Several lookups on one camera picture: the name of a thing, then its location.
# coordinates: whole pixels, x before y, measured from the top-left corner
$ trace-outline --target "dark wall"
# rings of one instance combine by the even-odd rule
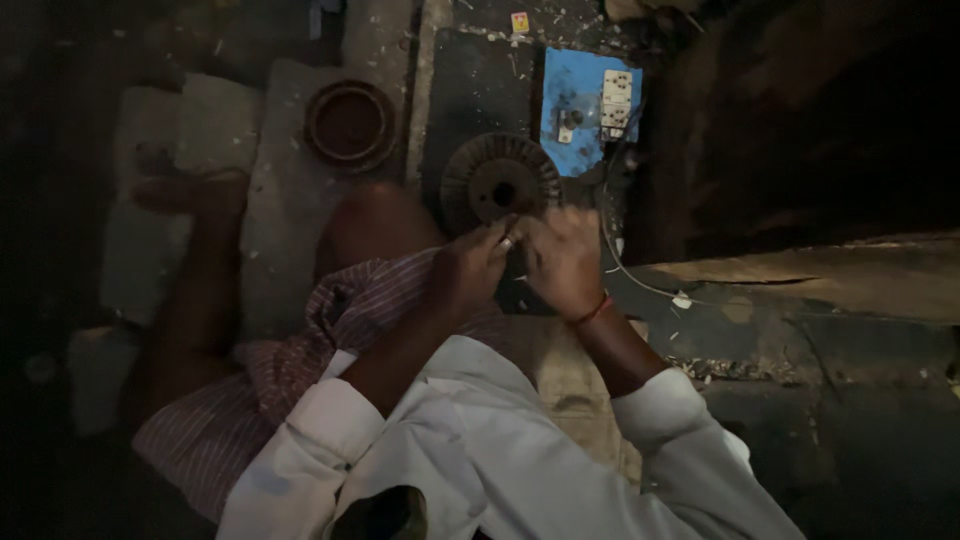
[[[943,2],[741,6],[655,85],[630,264],[960,224]]]

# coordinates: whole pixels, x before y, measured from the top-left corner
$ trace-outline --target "brown bowl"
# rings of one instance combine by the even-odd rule
[[[303,138],[324,163],[349,173],[369,171],[394,148],[393,104],[369,83],[326,86],[307,107]]]

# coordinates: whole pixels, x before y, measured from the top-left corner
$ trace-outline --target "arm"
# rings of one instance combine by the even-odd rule
[[[551,209],[525,218],[522,231],[527,281],[596,364],[617,424],[643,454],[650,493],[701,537],[802,538],[756,482],[746,445],[710,416],[689,378],[668,369],[615,306],[597,311],[606,295],[596,212]]]
[[[420,303],[337,379],[311,386],[237,480],[219,538],[306,538],[331,520],[337,491],[426,361],[488,301],[506,266],[503,224],[458,238],[434,258]]]
[[[390,416],[417,374],[446,339],[493,297],[506,267],[498,246],[504,222],[457,238],[434,258],[420,304],[382,336],[340,376]],[[384,368],[389,366],[389,375]]]

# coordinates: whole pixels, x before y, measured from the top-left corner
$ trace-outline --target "red thread bracelet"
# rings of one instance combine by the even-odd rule
[[[584,324],[584,323],[588,323],[588,322],[592,321],[593,319],[597,318],[597,316],[598,316],[600,313],[603,313],[604,310],[606,310],[608,307],[610,307],[610,306],[612,306],[612,305],[613,305],[613,297],[611,297],[609,294],[608,294],[608,295],[605,295],[605,297],[604,297],[604,299],[603,299],[603,302],[601,302],[601,303],[600,303],[600,306],[597,306],[597,308],[596,308],[595,310],[593,310],[593,311],[591,311],[590,313],[584,315],[583,317],[577,319],[576,321],[573,321],[573,322],[567,323],[567,324],[569,324],[570,326],[576,327],[576,326],[580,326],[580,325],[582,325],[582,324]]]

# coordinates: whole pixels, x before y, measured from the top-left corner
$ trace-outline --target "bare foot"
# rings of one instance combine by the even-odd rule
[[[247,209],[250,176],[225,169],[200,176],[158,178],[138,185],[133,200],[143,209],[162,214],[236,216]]]

